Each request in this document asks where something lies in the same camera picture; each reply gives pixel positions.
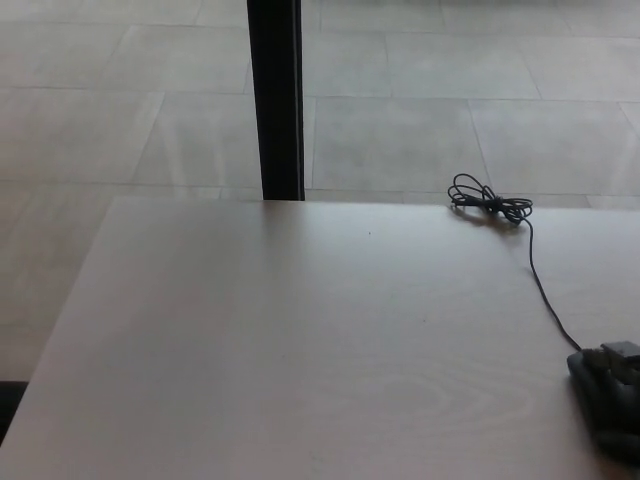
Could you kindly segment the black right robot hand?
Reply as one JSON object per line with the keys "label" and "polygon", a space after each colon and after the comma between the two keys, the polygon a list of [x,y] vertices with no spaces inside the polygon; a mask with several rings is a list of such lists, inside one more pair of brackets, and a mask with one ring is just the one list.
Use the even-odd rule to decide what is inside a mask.
{"label": "black right robot hand", "polygon": [[639,393],[639,345],[630,341],[602,343],[582,351],[584,363],[599,382]]}

